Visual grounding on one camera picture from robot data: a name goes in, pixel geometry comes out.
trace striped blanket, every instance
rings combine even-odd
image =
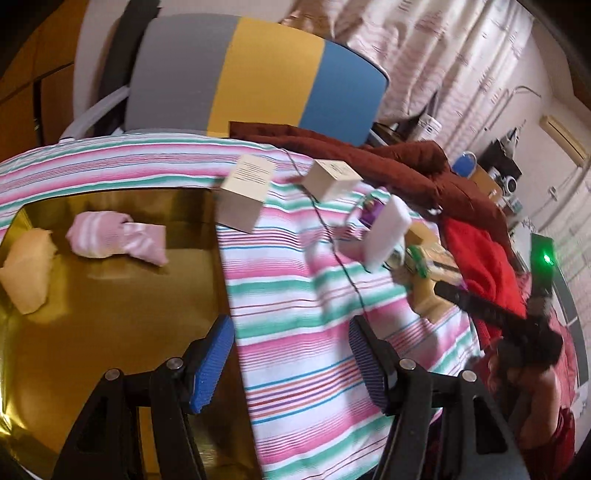
[[[351,211],[367,195],[386,199],[385,192],[362,183],[322,204],[327,231],[294,185],[289,156],[270,145],[186,134],[94,138],[0,164],[0,237],[27,202],[102,189],[215,188],[241,154],[275,164],[254,232],[217,227],[259,462],[274,480],[356,478],[377,463],[391,421],[372,405],[352,358],[348,321],[362,308],[329,235],[359,236],[363,227]],[[291,156],[302,173],[311,166],[310,158]],[[455,310],[431,325],[411,311],[407,289],[386,269],[368,274],[340,258],[376,334],[401,355],[456,374],[479,353],[465,314]]]

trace blue panel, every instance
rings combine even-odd
[[[326,41],[299,126],[361,145],[375,120],[386,85],[385,76],[370,62]]]

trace white cardboard box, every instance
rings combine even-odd
[[[216,222],[251,233],[267,199],[274,171],[271,160],[240,156],[218,193]]]
[[[407,142],[433,140],[441,131],[441,124],[431,115],[424,113],[418,119],[418,124],[408,136]]]
[[[351,192],[361,176],[341,160],[314,160],[302,186],[318,202],[329,202]]]

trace box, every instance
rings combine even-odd
[[[414,313],[431,323],[439,322],[454,306],[451,302],[435,295],[434,289],[434,280],[422,278],[418,274],[413,277],[411,308]]]
[[[274,171],[271,160],[240,156],[219,190],[216,222],[251,233],[267,199]]]
[[[439,242],[437,235],[424,223],[414,220],[408,231],[404,234],[404,243],[409,245],[436,244]]]
[[[409,270],[423,278],[444,280],[454,285],[462,282],[462,274],[450,252],[439,244],[410,245],[405,263]]]
[[[494,203],[498,203],[503,198],[503,190],[490,177],[490,175],[480,166],[477,165],[474,173],[470,175],[470,180],[476,183],[478,189],[484,193]]]
[[[317,202],[329,202],[351,192],[361,180],[361,176],[344,161],[314,160],[302,186]]]
[[[441,123],[435,120],[431,115],[424,113],[418,119],[417,126],[413,129],[407,138],[407,142],[420,142],[424,140],[433,140],[441,131]]]

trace gold reflective surface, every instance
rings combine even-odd
[[[86,210],[128,213],[165,225],[165,267],[126,255],[71,252],[66,232]],[[0,439],[48,479],[72,424],[101,375],[156,368],[229,313],[214,220],[205,189],[111,190],[24,206],[0,245],[0,265],[26,229],[51,230],[57,247],[46,304],[21,315],[0,287]],[[159,478],[150,410],[140,409],[149,478]],[[260,478],[235,347],[211,404],[190,417],[210,479]]]

